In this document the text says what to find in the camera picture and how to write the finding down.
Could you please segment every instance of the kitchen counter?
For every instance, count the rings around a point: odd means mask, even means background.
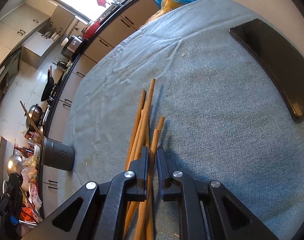
[[[46,126],[44,128],[44,136],[48,137],[49,135],[49,131],[51,128],[51,123],[56,111],[56,107],[60,101],[60,96],[63,92],[63,89],[68,81],[69,76],[71,75],[74,67],[76,66],[78,60],[80,59],[81,55],[85,52],[85,50],[89,47],[89,45],[95,40],[95,38],[97,38],[99,36],[99,34],[113,21],[115,20],[117,17],[119,17],[121,15],[122,12],[124,12],[126,9],[128,9],[130,6],[132,6],[134,3],[138,2],[139,0],[125,0],[123,1],[123,6],[119,7],[117,6],[116,8],[114,8],[110,14],[104,18],[101,22],[100,27],[97,29],[97,31],[95,32],[95,34],[93,35],[92,38],[89,39],[89,41],[87,43],[85,43],[84,45],[82,44],[82,47],[80,48],[80,53],[74,58],[73,63],[71,64],[70,69],[68,70],[68,73],[66,73],[65,77],[62,79],[61,83],[58,85],[57,87],[57,92],[56,92],[56,96],[54,101],[52,102],[51,105],[51,109],[49,112],[49,115],[47,117],[46,120]],[[40,153],[40,157],[39,157],[39,163],[41,163],[41,159],[42,159],[42,149],[41,149],[41,153]],[[43,166],[39,165],[39,171],[38,171],[38,192],[39,192],[39,197],[41,199],[41,201],[43,201],[43,187],[42,187],[42,177],[43,177]],[[41,217],[44,217],[44,208],[43,206],[40,209],[40,214]]]

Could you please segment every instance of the black handle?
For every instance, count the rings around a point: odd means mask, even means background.
[[[123,19],[121,19],[121,22],[123,22],[126,26],[128,26],[129,28],[131,28],[131,26],[128,25]]]
[[[103,45],[105,45],[105,46],[109,46],[108,44],[105,44],[103,41],[101,41],[101,40],[99,40]]]
[[[82,75],[83,77],[85,77],[85,75],[83,75],[82,73],[80,73],[79,71],[76,72],[77,74]]]
[[[129,19],[128,17],[125,16],[125,19],[127,19],[129,23],[131,23],[132,25],[134,25],[134,23],[131,22],[130,19]]]

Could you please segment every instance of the metal pivot bolt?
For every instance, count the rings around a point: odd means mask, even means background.
[[[181,171],[175,171],[173,172],[173,176],[176,178],[180,178],[183,176],[183,173]]]
[[[217,180],[212,180],[211,181],[211,186],[212,187],[220,187],[221,183]]]
[[[133,171],[126,171],[124,173],[124,177],[126,178],[132,178],[134,176],[134,172]]]
[[[96,187],[95,182],[91,181],[86,184],[87,189],[94,189]]]

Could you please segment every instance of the metal bowl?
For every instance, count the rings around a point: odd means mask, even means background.
[[[38,104],[32,105],[30,107],[28,114],[31,117],[32,121],[35,123],[35,125],[38,127],[43,114],[42,108]],[[25,127],[29,129],[31,132],[35,132],[35,129],[31,125],[28,118],[25,121]]]
[[[14,154],[8,159],[8,163],[6,165],[6,171],[10,176],[11,173],[16,172],[17,174],[21,174],[22,172],[22,159],[20,156]]]

